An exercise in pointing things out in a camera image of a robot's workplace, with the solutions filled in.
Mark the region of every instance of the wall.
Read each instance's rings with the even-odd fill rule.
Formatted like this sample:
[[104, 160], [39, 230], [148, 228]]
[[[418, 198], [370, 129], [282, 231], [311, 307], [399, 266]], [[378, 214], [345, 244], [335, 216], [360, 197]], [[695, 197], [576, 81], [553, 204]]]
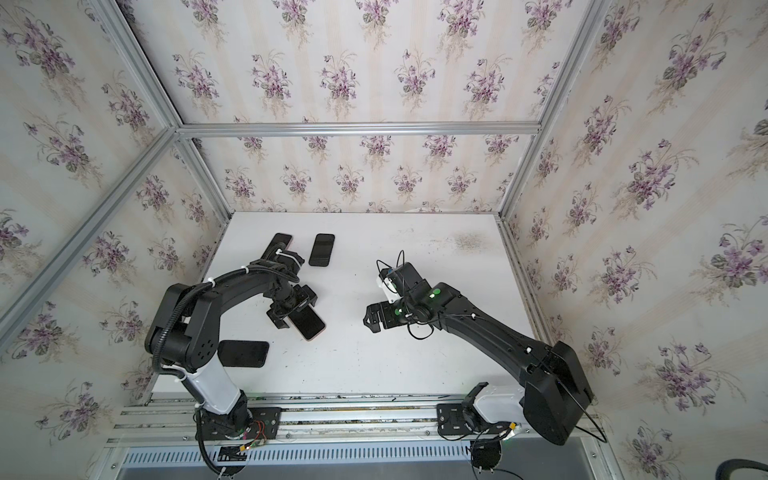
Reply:
[[762, 1], [616, 2], [510, 219], [626, 478], [768, 462], [767, 31]]
[[[0, 313], [161, 130], [87, 2], [3, 2]], [[165, 289], [199, 279], [220, 225], [168, 154], [0, 352], [0, 478], [86, 478], [150, 376]]]

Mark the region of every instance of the black cable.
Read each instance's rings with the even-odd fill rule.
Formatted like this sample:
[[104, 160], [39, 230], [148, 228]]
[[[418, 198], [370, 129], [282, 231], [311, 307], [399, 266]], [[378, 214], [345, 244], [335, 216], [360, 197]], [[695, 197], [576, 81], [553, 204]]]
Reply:
[[516, 474], [514, 472], [510, 472], [509, 470], [504, 470], [503, 468], [494, 468], [493, 472], [494, 473], [496, 473], [496, 472], [504, 472], [504, 473], [508, 473], [509, 475], [514, 475], [515, 477], [520, 478], [520, 480], [525, 480], [525, 478], [522, 478], [520, 475], [518, 475], [518, 474]]
[[203, 457], [203, 462], [205, 462], [205, 465], [207, 465], [210, 470], [215, 473], [216, 475], [219, 475], [219, 477], [232, 477], [236, 473], [240, 471], [240, 469], [233, 468], [232, 473], [227, 473], [227, 467], [219, 468], [217, 467], [214, 462], [210, 459], [208, 456], [208, 451], [205, 449], [205, 444], [203, 443], [203, 419], [201, 418], [200, 409], [196, 409], [194, 411], [194, 421], [195, 425], [197, 427], [197, 447], [200, 450], [200, 456]]
[[416, 336], [416, 335], [414, 335], [414, 334], [413, 334], [413, 332], [411, 331], [411, 324], [409, 323], [409, 324], [407, 325], [407, 328], [408, 328], [408, 333], [410, 333], [410, 334], [411, 334], [411, 336], [412, 336], [413, 338], [417, 339], [417, 340], [426, 340], [426, 339], [428, 339], [430, 336], [432, 336], [432, 334], [435, 332], [435, 327], [434, 327], [433, 325], [429, 324], [429, 323], [421, 323], [420, 325], [429, 325], [429, 328], [431, 329], [431, 330], [429, 331], [429, 335], [427, 335], [427, 336]]

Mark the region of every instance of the cable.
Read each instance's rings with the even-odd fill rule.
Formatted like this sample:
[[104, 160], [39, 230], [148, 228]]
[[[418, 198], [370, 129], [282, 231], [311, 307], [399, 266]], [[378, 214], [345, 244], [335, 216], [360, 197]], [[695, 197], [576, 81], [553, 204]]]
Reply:
[[416, 336], [416, 335], [414, 335], [414, 334], [413, 334], [413, 332], [411, 331], [411, 324], [410, 324], [410, 323], [408, 323], [408, 325], [407, 325], [407, 328], [408, 328], [408, 333], [410, 333], [410, 334], [411, 334], [411, 336], [412, 336], [413, 338], [417, 339], [417, 340], [426, 340], [426, 339], [428, 339], [430, 336], [432, 336], [432, 334], [435, 332], [435, 327], [434, 327], [433, 325], [429, 324], [429, 323], [420, 323], [419, 325], [429, 325], [429, 328], [430, 328], [431, 330], [429, 331], [429, 335], [427, 335], [427, 336]]
[[219, 478], [232, 477], [238, 473], [241, 468], [232, 468], [232, 473], [227, 473], [227, 467], [217, 467], [208, 456], [208, 451], [205, 449], [205, 444], [203, 443], [203, 419], [201, 418], [199, 408], [194, 411], [194, 421], [195, 425], [197, 426], [197, 447], [200, 450], [200, 456], [203, 457], [203, 462], [205, 462], [205, 465], [207, 465], [207, 467], [210, 468], [213, 473], [219, 475]]

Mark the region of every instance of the aluminum frame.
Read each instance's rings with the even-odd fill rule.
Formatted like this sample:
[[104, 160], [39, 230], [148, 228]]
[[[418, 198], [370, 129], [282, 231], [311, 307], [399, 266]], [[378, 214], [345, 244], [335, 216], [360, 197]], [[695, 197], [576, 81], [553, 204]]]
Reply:
[[568, 55], [565, 57], [560, 69], [560, 74], [554, 84], [547, 104], [541, 114], [541, 131], [528, 144], [523, 160], [520, 162], [518, 172], [512, 179], [505, 194], [502, 203], [502, 218], [508, 219], [515, 203], [522, 195], [522, 190], [528, 182], [528, 178], [534, 172], [534, 164], [539, 152], [549, 139], [550, 133], [557, 121], [560, 111], [568, 103], [568, 95], [571, 93], [576, 77], [581, 71], [581, 66], [586, 62], [591, 46], [598, 38], [603, 28], [603, 19], [608, 10], [611, 0], [591, 0], [587, 11], [584, 13], [581, 25], [577, 31], [576, 37], [568, 49]]
[[144, 149], [125, 175], [112, 187], [101, 204], [86, 216], [83, 224], [40, 270], [35, 279], [15, 297], [10, 308], [0, 317], [0, 351], [4, 350], [24, 329], [43, 301], [53, 293], [69, 270], [80, 261], [83, 252], [91, 246], [94, 238], [104, 231], [123, 203], [131, 197], [144, 175], [163, 157], [176, 137], [176, 132], [170, 127], [165, 128], [155, 137], [152, 144]]
[[181, 138], [204, 137], [348, 137], [359, 135], [537, 134], [537, 121], [423, 121], [291, 124], [185, 124]]

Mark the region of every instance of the black smartphone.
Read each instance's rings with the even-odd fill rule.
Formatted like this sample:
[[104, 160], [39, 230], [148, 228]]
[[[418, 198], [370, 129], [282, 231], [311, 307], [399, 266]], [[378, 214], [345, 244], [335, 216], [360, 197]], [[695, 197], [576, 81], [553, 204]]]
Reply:
[[326, 329], [326, 324], [311, 306], [305, 306], [298, 312], [291, 313], [288, 319], [308, 342]]
[[315, 244], [312, 246], [312, 253], [310, 254], [310, 265], [328, 266], [328, 263], [331, 261], [334, 240], [336, 240], [336, 235], [332, 233], [317, 234]]
[[219, 342], [219, 360], [223, 366], [245, 366], [259, 369], [264, 366], [266, 353], [269, 350], [269, 342], [221, 340]]
[[266, 254], [276, 243], [285, 243], [286, 248], [288, 248], [292, 239], [293, 235], [289, 235], [288, 233], [275, 233], [275, 236], [272, 237], [270, 244], [266, 246], [266, 250], [264, 250], [264, 253], [261, 254], [261, 258], [266, 257]]

